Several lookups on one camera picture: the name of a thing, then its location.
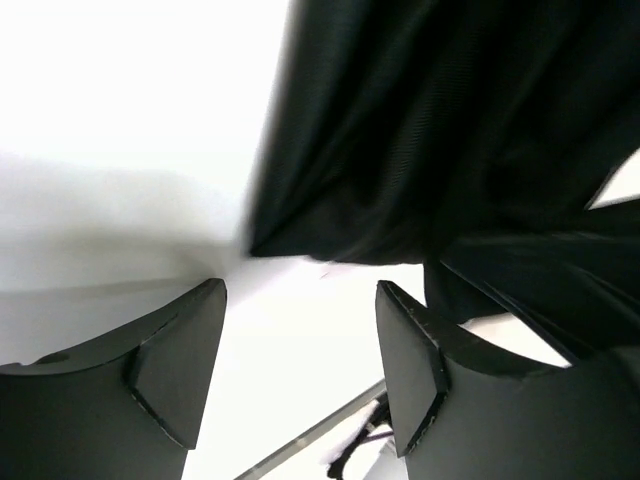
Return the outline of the black skirt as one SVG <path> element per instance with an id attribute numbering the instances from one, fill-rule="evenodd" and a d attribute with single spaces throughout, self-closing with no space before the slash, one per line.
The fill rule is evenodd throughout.
<path id="1" fill-rule="evenodd" d="M 298 1 L 255 257 L 420 264 L 430 308 L 510 312 L 576 360 L 639 342 L 635 1 Z"/>

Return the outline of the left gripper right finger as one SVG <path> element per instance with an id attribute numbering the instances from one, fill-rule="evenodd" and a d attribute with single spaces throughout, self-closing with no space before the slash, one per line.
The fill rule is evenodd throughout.
<path id="1" fill-rule="evenodd" d="M 390 281 L 376 320 L 398 454 L 413 479 L 635 479 L 639 353 L 567 368 L 441 318 Z"/>

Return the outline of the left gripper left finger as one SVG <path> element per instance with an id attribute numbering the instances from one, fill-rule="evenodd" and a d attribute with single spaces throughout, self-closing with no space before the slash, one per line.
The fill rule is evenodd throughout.
<path id="1" fill-rule="evenodd" d="M 30 365 L 1 369 L 5 479 L 161 480 L 196 446 L 227 289 L 166 306 Z"/>

